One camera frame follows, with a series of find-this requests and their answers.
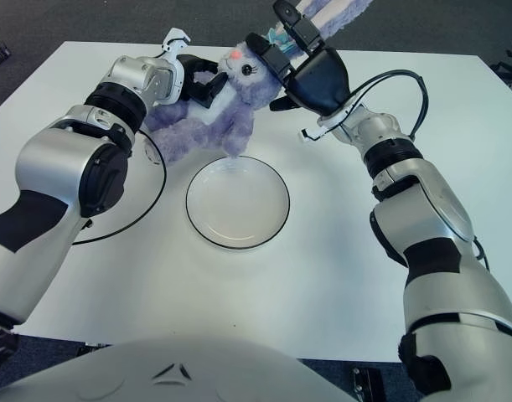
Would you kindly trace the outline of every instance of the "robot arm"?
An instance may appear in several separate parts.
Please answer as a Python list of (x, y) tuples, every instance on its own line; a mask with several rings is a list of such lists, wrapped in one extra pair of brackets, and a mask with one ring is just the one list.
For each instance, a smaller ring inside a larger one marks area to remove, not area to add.
[(18, 156), (19, 198), (0, 214), (0, 363), (90, 217), (123, 195), (135, 133), (153, 104), (172, 104), (184, 83), (176, 60), (189, 37), (172, 29), (161, 57), (120, 57), (84, 105), (33, 136)]
[(285, 10), (278, 17), (308, 59), (295, 70), (277, 61), (276, 47), (258, 47), (286, 90), (271, 108), (314, 111), (321, 128), (303, 131), (303, 139), (332, 132), (359, 150), (380, 202), (371, 228), (387, 255), (409, 270), (399, 355), (410, 377), (429, 402), (512, 401), (512, 304), (473, 253), (466, 210), (395, 117), (357, 105), (343, 62), (313, 38), (309, 21), (278, 3)]

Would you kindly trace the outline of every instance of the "black bracket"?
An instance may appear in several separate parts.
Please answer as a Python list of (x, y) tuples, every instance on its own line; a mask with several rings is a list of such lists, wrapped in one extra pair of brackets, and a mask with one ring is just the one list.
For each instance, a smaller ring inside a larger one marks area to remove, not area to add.
[(0, 329), (0, 366), (18, 350), (19, 335)]
[(266, 64), (267, 68), (282, 84), (285, 83), (287, 74), (294, 71), (287, 56), (275, 44), (269, 44), (265, 38), (257, 33), (249, 33), (246, 36), (246, 45)]
[[(214, 61), (201, 59), (192, 54), (180, 54), (178, 60), (184, 68), (184, 83), (180, 99), (183, 101), (192, 99), (209, 109), (215, 97), (220, 93), (222, 88), (224, 88), (228, 80), (228, 75), (226, 73), (217, 74), (218, 64)], [(201, 82), (194, 82), (194, 73), (197, 71), (209, 71), (210, 73), (216, 74), (216, 76), (204, 85)]]
[(108, 345), (106, 343), (98, 343), (96, 345), (83, 345), (80, 348), (77, 349), (77, 354), (75, 355), (76, 358), (79, 358), (80, 356), (84, 356), (85, 354), (95, 352), (99, 349), (108, 348), (111, 345)]
[(360, 402), (386, 402), (382, 375), (377, 368), (353, 368), (354, 393)]
[(277, 0), (272, 7), (274, 13), (278, 16), (283, 23), (286, 32), (295, 39), (297, 46), (312, 55), (315, 49), (324, 46), (323, 38), (317, 27), (306, 18), (290, 3), (285, 0)]

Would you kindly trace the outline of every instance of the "purple plush toy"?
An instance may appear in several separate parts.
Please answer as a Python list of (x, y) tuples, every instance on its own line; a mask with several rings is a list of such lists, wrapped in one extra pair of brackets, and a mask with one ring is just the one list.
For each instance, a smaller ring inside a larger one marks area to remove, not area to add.
[[(302, 0), (297, 9), (312, 19), (326, 39), (362, 13), (370, 2)], [(281, 24), (271, 29), (268, 39), (279, 45), (291, 59), (302, 53)], [(281, 89), (280, 82), (244, 42), (220, 60), (218, 71), (228, 75), (228, 82), (209, 109), (193, 100), (180, 100), (174, 105), (155, 107), (146, 119), (152, 139), (167, 165), (196, 147), (221, 148), (232, 157), (239, 156), (250, 139), (254, 111), (268, 105)], [(211, 73), (199, 73), (195, 79), (205, 84), (212, 77)], [(149, 144), (146, 152), (150, 159), (157, 161)]]

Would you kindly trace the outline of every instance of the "dark floor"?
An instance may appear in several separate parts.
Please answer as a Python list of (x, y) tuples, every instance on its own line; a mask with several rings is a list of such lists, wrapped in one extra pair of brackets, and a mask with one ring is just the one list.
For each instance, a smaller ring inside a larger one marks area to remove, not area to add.
[[(250, 31), (274, 25), (272, 0), (0, 0), (0, 40), (13, 52), (0, 65), (0, 105), (65, 40), (160, 43), (172, 26), (197, 45), (228, 46)], [(374, 0), (367, 11), (329, 42), (339, 49), (477, 54), (486, 63), (512, 64), (512, 0)], [(0, 387), (73, 358), (79, 343), (23, 337), (14, 359), (0, 370)], [(354, 366), (382, 372), (386, 398), (413, 401), (398, 363), (305, 361), (348, 392)]]

